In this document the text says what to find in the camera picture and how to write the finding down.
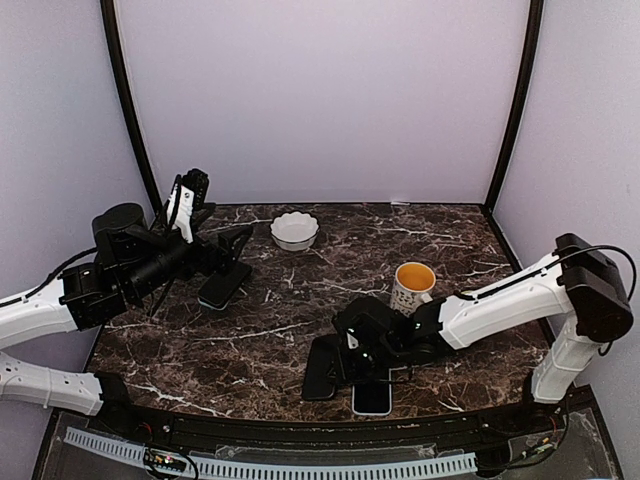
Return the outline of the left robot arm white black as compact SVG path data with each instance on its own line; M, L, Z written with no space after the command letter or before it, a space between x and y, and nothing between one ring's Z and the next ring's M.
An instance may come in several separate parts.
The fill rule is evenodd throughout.
M9 347L54 333L89 330L108 323L175 279L195 274L207 280L199 293L205 305L225 308L251 272L239 257L253 233L250 225L225 229L211 243L178 231L160 235L148 228L136 203L116 205L92 222L94 259L75 255L31 291L1 302L1 345ZM120 436L141 427L140 412L117 374L75 373L1 356L1 397L44 408L101 412Z

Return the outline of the light blue smartphone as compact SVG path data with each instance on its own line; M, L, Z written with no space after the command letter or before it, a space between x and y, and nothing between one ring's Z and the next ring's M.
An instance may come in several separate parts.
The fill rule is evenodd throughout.
M386 416L392 410L392 386L388 383L354 385L351 408L356 415Z

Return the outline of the purple smartphone dark screen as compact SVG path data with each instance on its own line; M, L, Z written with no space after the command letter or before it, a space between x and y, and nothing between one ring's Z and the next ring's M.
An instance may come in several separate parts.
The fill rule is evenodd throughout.
M312 341L301 391L304 401L328 401L335 397L343 380L339 346L337 334Z

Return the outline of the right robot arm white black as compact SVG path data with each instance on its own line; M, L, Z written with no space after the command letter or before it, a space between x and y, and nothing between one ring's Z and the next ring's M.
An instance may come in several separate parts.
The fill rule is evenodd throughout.
M338 334L337 385L383 381L391 369L427 365L499 332L549 316L564 325L535 367L528 397L510 413L521 434L534 432L549 416L598 350L626 335L634 322L626 286L610 245L592 246L573 233L535 264L486 287L407 306L375 297L352 301L333 319Z

